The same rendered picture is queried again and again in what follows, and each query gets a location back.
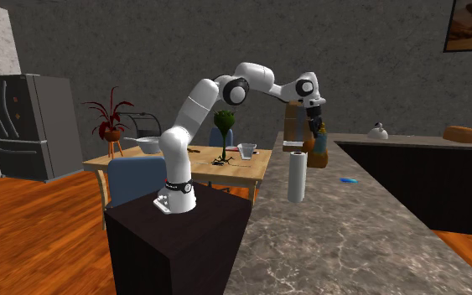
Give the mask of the brown box appliance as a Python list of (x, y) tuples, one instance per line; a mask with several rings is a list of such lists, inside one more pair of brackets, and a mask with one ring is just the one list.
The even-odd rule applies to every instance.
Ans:
[(298, 101), (290, 101), (285, 109), (283, 151), (300, 152), (303, 143), (313, 139), (313, 133), (309, 128), (309, 117), (303, 104)]

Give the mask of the amber bottle with blue label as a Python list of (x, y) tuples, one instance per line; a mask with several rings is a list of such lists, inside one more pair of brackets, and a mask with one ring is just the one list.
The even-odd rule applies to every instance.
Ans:
[(317, 137), (307, 141), (308, 167), (325, 168), (328, 164), (329, 156), (327, 150), (328, 134), (323, 123), (317, 131)]

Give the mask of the white paper towel roll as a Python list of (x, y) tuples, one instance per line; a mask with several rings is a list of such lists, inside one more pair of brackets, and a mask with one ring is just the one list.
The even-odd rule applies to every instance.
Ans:
[(303, 201), (306, 184), (308, 154), (291, 152), (288, 173), (288, 201), (300, 203)]

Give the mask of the white kettle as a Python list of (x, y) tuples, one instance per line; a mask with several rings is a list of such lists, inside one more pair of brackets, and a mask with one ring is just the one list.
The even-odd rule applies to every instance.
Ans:
[(375, 124), (375, 127), (372, 128), (367, 133), (367, 136), (372, 139), (381, 139), (381, 140), (387, 140), (389, 137), (387, 131), (383, 128), (383, 125), (381, 122), (377, 122)]

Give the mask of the clear glass cup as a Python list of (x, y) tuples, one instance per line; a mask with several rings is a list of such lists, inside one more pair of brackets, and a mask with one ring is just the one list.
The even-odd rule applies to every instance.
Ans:
[(242, 160), (251, 160), (257, 145), (254, 143), (240, 143), (237, 145)]

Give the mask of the wooden dining table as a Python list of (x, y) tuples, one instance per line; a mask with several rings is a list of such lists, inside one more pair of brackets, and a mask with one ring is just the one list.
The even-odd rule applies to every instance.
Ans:
[[(229, 163), (223, 166), (212, 165), (215, 157), (221, 154), (221, 147), (208, 146), (189, 146), (193, 150), (199, 150), (198, 153), (191, 153), (189, 159), (191, 162), (192, 179), (196, 182), (216, 184), (228, 184), (248, 188), (248, 199), (254, 203), (256, 198), (256, 189), (264, 178), (270, 157), (271, 150), (257, 149), (257, 154), (252, 155), (250, 160), (243, 160), (237, 151), (228, 151), (227, 157), (233, 157)], [(109, 196), (104, 173), (107, 171), (109, 162), (112, 160), (107, 155), (99, 158), (93, 158), (83, 162), (85, 171), (93, 172), (98, 181), (101, 192), (101, 208), (109, 203)]]

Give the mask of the green plant sculpture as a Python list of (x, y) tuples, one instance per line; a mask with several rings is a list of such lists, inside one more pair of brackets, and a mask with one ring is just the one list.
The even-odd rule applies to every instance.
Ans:
[[(235, 123), (234, 113), (232, 111), (221, 110), (214, 114), (214, 124), (218, 127), (222, 137), (226, 138), (226, 134)], [(228, 163), (232, 157), (226, 158), (226, 145), (222, 147), (222, 154), (214, 160), (215, 163)]]

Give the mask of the blue chair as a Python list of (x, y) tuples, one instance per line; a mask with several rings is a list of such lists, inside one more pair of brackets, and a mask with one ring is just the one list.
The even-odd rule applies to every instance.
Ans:
[(116, 158), (107, 167), (112, 208), (151, 194), (165, 185), (166, 166), (163, 157)]
[(219, 128), (212, 127), (210, 131), (209, 145), (211, 147), (221, 147), (221, 148), (223, 147), (223, 145), (226, 145), (227, 147), (232, 146), (233, 145), (232, 130), (230, 129), (228, 133), (226, 134), (226, 138), (223, 138)]

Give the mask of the brown bread loaf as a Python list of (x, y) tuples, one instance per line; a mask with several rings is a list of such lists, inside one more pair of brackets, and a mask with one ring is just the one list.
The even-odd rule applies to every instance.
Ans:
[(472, 128), (448, 126), (443, 132), (443, 139), (452, 142), (472, 143)]

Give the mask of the grey metal bowl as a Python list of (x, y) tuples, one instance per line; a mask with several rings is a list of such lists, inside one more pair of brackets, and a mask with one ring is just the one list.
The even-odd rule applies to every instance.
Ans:
[(125, 137), (125, 140), (134, 141), (145, 154), (156, 154), (160, 152), (158, 145), (159, 137)]

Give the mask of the dark robot stand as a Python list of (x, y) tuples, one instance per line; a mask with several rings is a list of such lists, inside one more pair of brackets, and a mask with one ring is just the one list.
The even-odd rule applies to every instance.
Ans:
[(196, 206), (162, 213), (148, 194), (106, 211), (117, 295), (223, 295), (252, 204), (195, 184)]

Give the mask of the red potted plant on stool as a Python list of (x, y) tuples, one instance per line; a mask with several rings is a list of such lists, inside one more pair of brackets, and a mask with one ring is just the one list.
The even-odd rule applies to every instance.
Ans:
[(107, 141), (107, 156), (109, 158), (115, 157), (114, 144), (118, 146), (120, 154), (123, 155), (119, 138), (121, 136), (121, 132), (124, 132), (127, 126), (121, 123), (121, 118), (117, 109), (119, 106), (133, 106), (133, 104), (129, 101), (120, 101), (117, 104), (114, 104), (113, 98), (114, 90), (116, 88), (116, 86), (113, 86), (111, 89), (109, 100), (110, 104), (107, 108), (97, 101), (84, 102), (84, 105), (89, 105), (89, 109), (95, 109), (100, 112), (100, 118), (103, 119), (103, 122), (96, 126), (91, 133), (97, 132), (101, 140)]

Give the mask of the grey refrigerator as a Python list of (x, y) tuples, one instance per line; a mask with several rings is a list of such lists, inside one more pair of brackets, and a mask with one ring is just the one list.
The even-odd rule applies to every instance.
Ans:
[(45, 183), (82, 170), (70, 81), (0, 75), (0, 171)]

